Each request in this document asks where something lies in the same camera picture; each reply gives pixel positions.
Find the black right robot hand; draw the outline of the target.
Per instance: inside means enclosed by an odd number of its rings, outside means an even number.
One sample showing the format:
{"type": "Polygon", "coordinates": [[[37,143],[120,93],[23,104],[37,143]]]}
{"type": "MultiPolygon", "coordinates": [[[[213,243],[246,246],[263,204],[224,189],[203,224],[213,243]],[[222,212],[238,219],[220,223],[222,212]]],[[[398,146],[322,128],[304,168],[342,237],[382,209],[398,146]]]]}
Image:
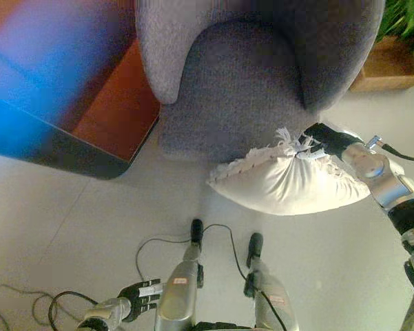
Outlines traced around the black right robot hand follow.
{"type": "Polygon", "coordinates": [[[315,123],[307,128],[299,138],[300,142],[304,138],[311,139],[311,154],[323,152],[327,155],[335,155],[339,159],[342,153],[354,143],[363,143],[358,137],[349,133],[338,132],[323,123],[315,123]]]}

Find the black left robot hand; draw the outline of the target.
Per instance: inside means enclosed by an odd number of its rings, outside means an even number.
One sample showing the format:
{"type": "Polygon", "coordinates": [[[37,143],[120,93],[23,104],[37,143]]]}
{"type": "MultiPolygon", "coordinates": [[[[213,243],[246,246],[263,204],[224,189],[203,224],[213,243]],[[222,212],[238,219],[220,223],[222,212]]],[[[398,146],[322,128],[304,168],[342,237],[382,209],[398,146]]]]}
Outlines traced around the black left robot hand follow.
{"type": "Polygon", "coordinates": [[[130,311],[123,318],[123,322],[130,323],[142,313],[156,309],[156,302],[160,299],[163,288],[164,285],[160,279],[143,281],[123,288],[118,294],[118,298],[127,299],[130,303],[130,311]]]}

